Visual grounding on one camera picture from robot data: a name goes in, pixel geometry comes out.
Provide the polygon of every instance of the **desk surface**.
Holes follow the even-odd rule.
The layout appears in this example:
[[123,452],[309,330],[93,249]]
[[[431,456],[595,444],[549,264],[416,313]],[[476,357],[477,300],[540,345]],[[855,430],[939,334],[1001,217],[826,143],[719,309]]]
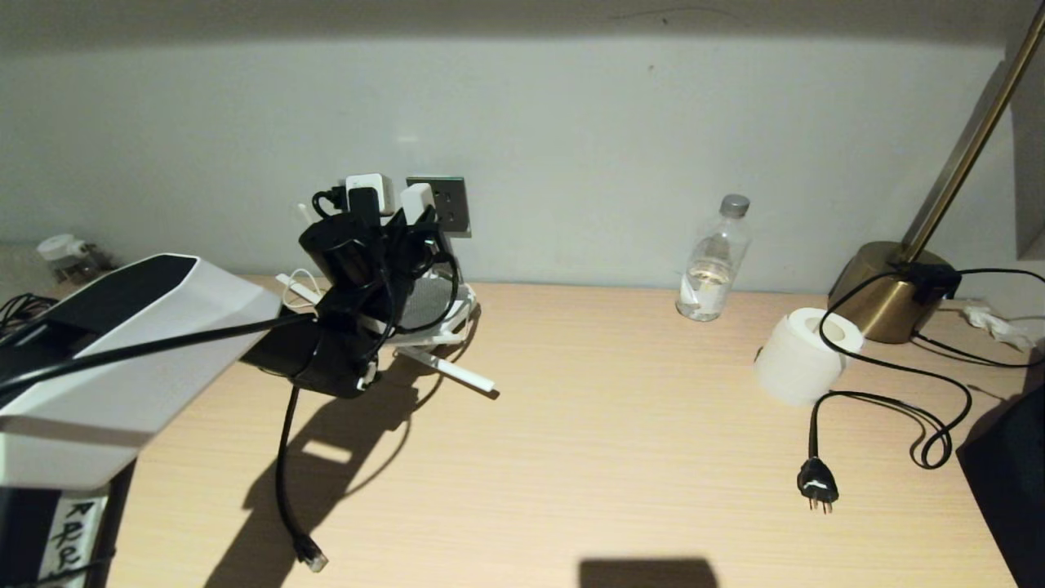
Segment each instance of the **desk surface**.
[[[719,321],[695,324],[667,289],[474,287],[483,313],[459,363],[494,379],[497,400],[407,359],[386,359],[388,377],[354,401],[303,393],[287,475],[298,518],[330,559],[322,573],[294,561],[273,497],[289,386],[237,364],[141,454],[110,585],[1013,584],[957,461],[916,468],[918,425],[895,413],[825,405],[821,456],[841,499],[830,516],[809,511],[795,489],[809,409],[763,393],[751,361],[781,316],[822,297],[735,292]],[[955,312],[926,333],[1021,358]],[[1023,387],[1023,371],[911,345],[865,352],[998,397]],[[865,364],[839,387],[945,421],[961,406],[947,384]],[[974,396],[956,445],[998,403]],[[644,566],[670,578],[651,581]]]

